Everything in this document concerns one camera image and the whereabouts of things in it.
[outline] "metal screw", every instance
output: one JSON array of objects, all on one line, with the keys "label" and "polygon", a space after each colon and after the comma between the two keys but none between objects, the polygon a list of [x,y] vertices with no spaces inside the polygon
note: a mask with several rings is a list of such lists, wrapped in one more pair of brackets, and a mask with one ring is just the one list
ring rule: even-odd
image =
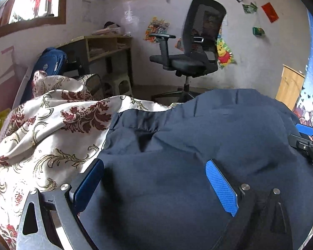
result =
[{"label": "metal screw", "polygon": [[34,188],[33,190],[30,191],[31,195],[34,195],[35,193],[37,193],[37,189],[36,188]]},{"label": "metal screw", "polygon": [[66,191],[68,188],[70,188],[70,185],[67,183],[64,183],[60,186],[60,190]]},{"label": "metal screw", "polygon": [[241,188],[244,190],[244,191],[248,191],[250,189],[250,186],[246,183],[242,184],[241,185]]},{"label": "metal screw", "polygon": [[274,189],[274,194],[279,195],[281,193],[281,191],[277,188]]}]

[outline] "window frame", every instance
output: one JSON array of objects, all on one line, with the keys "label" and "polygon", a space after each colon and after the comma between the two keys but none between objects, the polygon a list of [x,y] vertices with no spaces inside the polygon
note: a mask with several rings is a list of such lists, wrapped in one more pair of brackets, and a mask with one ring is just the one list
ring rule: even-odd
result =
[{"label": "window frame", "polygon": [[59,0],[58,17],[37,17],[32,20],[18,21],[1,26],[0,38],[29,28],[59,24],[66,24],[66,0]]}]

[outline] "window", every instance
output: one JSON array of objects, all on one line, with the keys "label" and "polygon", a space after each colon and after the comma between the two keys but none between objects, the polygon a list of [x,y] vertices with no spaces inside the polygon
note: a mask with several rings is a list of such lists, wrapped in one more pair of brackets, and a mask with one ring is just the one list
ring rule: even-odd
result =
[{"label": "window", "polygon": [[66,0],[0,0],[0,37],[45,24],[66,23]]}]

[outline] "bedspread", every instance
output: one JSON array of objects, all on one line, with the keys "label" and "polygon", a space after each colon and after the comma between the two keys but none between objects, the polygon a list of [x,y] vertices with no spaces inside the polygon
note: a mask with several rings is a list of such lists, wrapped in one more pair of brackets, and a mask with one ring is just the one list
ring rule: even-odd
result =
[{"label": "bedspread", "polygon": [[102,149],[112,114],[166,107],[129,96],[94,101],[77,80],[34,77],[34,98],[14,109],[0,142],[0,234],[16,247],[18,225],[29,191],[51,191],[83,172]]}]

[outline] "red paper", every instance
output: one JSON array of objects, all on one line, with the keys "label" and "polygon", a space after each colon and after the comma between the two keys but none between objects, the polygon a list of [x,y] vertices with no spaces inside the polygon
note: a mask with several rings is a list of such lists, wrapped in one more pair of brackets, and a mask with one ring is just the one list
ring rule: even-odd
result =
[{"label": "red paper", "polygon": [[267,3],[267,4],[263,5],[262,9],[267,14],[271,23],[273,23],[274,21],[279,19],[278,15],[277,15],[276,11],[274,10],[274,8],[272,7],[271,3]]}]

